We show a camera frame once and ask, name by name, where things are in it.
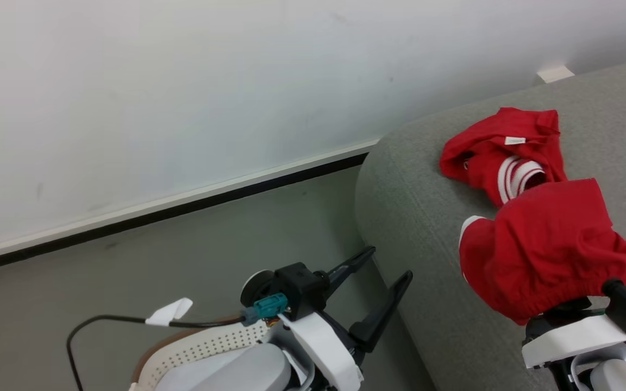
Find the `wire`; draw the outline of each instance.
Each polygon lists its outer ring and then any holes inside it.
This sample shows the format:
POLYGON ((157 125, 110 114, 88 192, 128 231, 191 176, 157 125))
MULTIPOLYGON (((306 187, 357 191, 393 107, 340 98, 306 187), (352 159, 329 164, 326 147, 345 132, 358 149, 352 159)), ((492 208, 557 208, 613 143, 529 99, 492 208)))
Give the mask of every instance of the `wire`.
MULTIPOLYGON (((72 373, 74 374, 74 380, 77 382, 77 389, 79 391, 84 391, 84 387, 82 386, 82 381, 79 379, 79 372, 77 372, 77 364, 74 361, 74 354, 72 353, 72 339, 76 336, 77 332, 79 332, 84 327, 92 324, 95 321, 107 320, 107 321, 124 321, 129 323, 139 323, 146 324, 146 319, 136 318, 136 317, 124 317, 120 315, 97 315, 90 319, 87 319, 79 324, 79 326, 74 327, 74 330, 69 333, 67 336, 67 356, 69 356, 69 365, 72 367, 72 373)), ((224 321, 212 321, 212 322, 202 322, 202 323, 189 323, 182 321, 172 321, 168 324, 168 327, 181 327, 181 329, 210 329, 211 327, 219 327, 219 326, 228 326, 229 324, 236 324, 246 320, 245 317, 237 317, 233 319, 227 319, 224 321)))

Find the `gray floor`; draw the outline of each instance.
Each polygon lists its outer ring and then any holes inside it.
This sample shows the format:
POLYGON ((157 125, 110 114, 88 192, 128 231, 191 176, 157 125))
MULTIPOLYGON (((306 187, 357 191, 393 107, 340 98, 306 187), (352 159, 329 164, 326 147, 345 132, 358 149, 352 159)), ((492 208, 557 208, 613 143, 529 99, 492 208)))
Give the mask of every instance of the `gray floor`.
MULTIPOLYGON (((180 297, 185 320, 235 313, 244 281, 262 269, 305 262, 330 269, 363 247, 353 218, 357 168, 285 186, 0 268, 0 391, 72 390, 64 344, 95 314, 149 316, 180 297)), ((343 325, 385 294, 374 265, 328 304, 343 325)), ((75 339, 87 391, 124 390, 137 359, 175 330, 99 322, 75 339)), ((363 365, 365 391, 431 389, 395 318, 363 365)))

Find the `baseboard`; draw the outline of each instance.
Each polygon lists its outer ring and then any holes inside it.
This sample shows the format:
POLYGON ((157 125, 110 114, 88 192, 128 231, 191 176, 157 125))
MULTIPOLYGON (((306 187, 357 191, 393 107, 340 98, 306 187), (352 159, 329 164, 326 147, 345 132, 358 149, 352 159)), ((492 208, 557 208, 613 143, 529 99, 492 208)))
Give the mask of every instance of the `baseboard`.
POLYGON ((378 140, 0 243, 0 266, 361 164, 378 140))

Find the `gray upholstery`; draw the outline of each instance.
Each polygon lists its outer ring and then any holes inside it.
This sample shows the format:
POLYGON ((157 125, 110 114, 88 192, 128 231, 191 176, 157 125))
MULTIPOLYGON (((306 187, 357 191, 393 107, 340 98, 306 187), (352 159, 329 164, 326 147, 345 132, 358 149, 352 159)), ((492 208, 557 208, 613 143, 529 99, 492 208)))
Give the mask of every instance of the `gray upholstery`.
POLYGON ((383 138, 359 176, 358 225, 378 247, 387 283, 415 273, 400 313, 441 391, 556 389, 546 369, 524 368, 524 328, 492 312, 461 276, 460 225, 472 215, 491 218, 495 208, 437 165, 450 137, 502 106, 557 109, 567 175, 598 180, 626 238, 626 64, 434 114, 383 138))

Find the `red fabric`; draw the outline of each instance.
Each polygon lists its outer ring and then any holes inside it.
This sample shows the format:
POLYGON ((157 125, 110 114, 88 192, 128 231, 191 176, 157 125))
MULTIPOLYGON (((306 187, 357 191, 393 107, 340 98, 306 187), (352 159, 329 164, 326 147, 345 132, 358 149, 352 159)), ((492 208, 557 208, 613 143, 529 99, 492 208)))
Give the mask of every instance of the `red fabric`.
POLYGON ((524 111, 512 107, 499 109, 450 139, 444 146, 439 166, 449 178, 482 188, 497 207, 504 205, 497 180, 505 159, 517 156, 536 161, 544 171, 544 181, 566 181, 564 161, 559 151, 557 111, 524 111), (522 137, 522 144, 504 144, 506 137, 522 137))
POLYGON ((464 228, 460 268, 492 309, 524 325, 563 302, 626 284, 626 241, 596 180, 546 183, 464 228))

